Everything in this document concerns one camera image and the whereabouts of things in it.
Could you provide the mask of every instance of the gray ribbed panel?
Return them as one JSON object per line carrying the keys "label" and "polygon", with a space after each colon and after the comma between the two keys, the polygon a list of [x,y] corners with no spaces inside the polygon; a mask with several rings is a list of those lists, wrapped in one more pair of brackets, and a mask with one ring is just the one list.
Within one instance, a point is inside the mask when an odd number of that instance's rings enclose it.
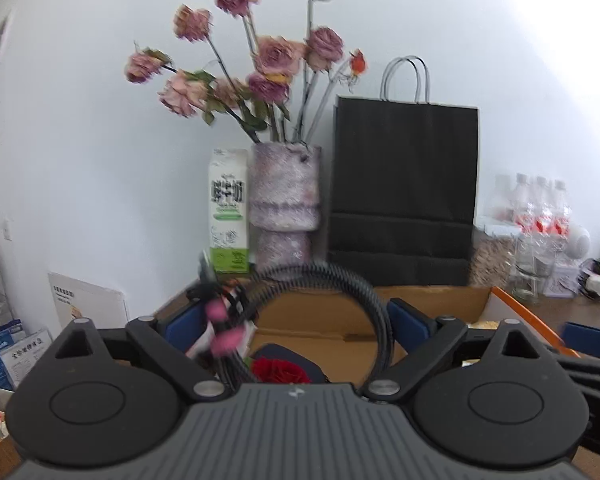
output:
{"label": "gray ribbed panel", "polygon": [[396,406],[348,384],[245,385],[198,404],[151,453],[124,465],[55,470],[27,462],[11,480],[583,480],[567,463],[525,473],[467,466],[424,443]]}

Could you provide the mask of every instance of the logo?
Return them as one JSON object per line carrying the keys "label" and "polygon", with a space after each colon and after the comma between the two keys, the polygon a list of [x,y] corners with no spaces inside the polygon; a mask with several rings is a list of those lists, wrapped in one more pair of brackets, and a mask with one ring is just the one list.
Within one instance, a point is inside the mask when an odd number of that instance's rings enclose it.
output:
{"label": "logo", "polygon": [[300,397],[302,397],[304,393],[305,391],[297,386],[293,390],[288,391],[289,396],[293,397],[295,400],[298,400]]}

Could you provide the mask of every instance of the black paper bag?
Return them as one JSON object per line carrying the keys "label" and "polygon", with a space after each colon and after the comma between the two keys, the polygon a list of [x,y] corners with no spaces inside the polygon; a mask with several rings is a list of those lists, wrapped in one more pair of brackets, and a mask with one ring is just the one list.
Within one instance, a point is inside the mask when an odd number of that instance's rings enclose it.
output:
{"label": "black paper bag", "polygon": [[340,98],[330,260],[374,285],[466,285],[477,161],[476,108]]}

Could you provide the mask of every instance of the bag handle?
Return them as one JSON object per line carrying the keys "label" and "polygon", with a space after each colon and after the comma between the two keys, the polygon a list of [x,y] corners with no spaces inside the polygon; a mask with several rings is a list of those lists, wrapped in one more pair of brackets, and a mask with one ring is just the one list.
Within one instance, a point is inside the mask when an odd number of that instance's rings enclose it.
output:
{"label": "bag handle", "polygon": [[384,100],[384,101],[389,100],[388,92],[389,92],[389,85],[391,83],[391,79],[394,78],[395,73],[397,72],[400,65],[402,65],[405,62],[408,62],[411,64],[411,66],[413,66],[413,69],[416,72],[416,95],[414,97],[414,102],[416,102],[416,103],[420,102],[420,91],[421,91],[422,85],[421,85],[421,80],[420,80],[420,72],[418,70],[418,67],[414,63],[414,61],[419,61],[422,64],[422,67],[424,69],[424,77],[425,77],[424,102],[426,104],[429,104],[429,95],[430,95],[429,69],[428,69],[426,63],[419,56],[396,57],[395,59],[391,60],[387,64],[386,68],[384,69],[384,73],[382,74],[382,81],[380,83],[380,98],[382,100]]}

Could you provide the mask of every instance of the blue gripper pad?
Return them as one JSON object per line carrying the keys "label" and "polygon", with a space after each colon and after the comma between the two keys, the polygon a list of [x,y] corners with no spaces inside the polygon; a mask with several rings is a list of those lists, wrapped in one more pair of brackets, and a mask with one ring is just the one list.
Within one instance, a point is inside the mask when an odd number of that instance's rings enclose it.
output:
{"label": "blue gripper pad", "polygon": [[600,328],[567,322],[560,337],[568,348],[600,358]]}
{"label": "blue gripper pad", "polygon": [[181,352],[186,352],[206,330],[205,304],[191,302],[158,324],[158,333]]}
{"label": "blue gripper pad", "polygon": [[386,308],[394,339],[406,352],[415,350],[438,330],[433,319],[400,298],[391,298]]}

